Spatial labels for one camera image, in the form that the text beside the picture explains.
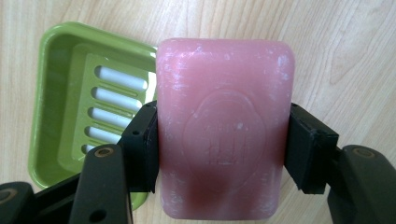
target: wooden table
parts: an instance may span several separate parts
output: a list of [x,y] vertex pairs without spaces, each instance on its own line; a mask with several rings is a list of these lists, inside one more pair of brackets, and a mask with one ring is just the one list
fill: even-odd
[[[292,101],[340,133],[339,147],[372,147],[396,165],[394,1],[15,1],[0,3],[0,182],[27,181],[40,37],[80,21],[151,45],[170,37],[271,39],[294,50]],[[324,195],[299,192],[283,174],[280,206],[267,221],[332,223]],[[160,194],[136,223],[174,220]]]

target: pink soap bar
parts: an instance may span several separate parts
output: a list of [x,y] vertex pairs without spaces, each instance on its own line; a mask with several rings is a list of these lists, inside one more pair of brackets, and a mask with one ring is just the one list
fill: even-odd
[[243,220],[277,208],[294,58],[264,40],[170,39],[157,52],[163,210]]

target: green soap dish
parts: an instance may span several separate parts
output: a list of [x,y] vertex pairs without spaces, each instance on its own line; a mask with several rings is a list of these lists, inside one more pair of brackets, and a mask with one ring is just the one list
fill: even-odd
[[[117,143],[156,99],[156,49],[77,22],[49,29],[39,51],[29,173],[40,188],[79,173],[86,150]],[[147,193],[132,193],[133,209]]]

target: soap bar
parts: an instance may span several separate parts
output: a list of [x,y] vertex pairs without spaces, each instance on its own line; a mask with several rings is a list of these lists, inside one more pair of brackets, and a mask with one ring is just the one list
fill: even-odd
[[157,52],[161,197],[173,218],[277,208],[294,58],[282,42],[169,39]]

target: table surface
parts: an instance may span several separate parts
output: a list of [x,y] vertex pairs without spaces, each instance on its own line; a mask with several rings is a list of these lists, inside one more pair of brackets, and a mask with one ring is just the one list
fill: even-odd
[[[287,42],[296,71],[292,101],[340,134],[396,165],[396,3],[394,1],[14,1],[0,2],[0,183],[27,181],[38,45],[51,26],[80,21],[158,45],[170,37]],[[265,221],[332,223],[325,195],[303,195],[282,177],[280,206]],[[135,223],[174,220],[160,194]]]

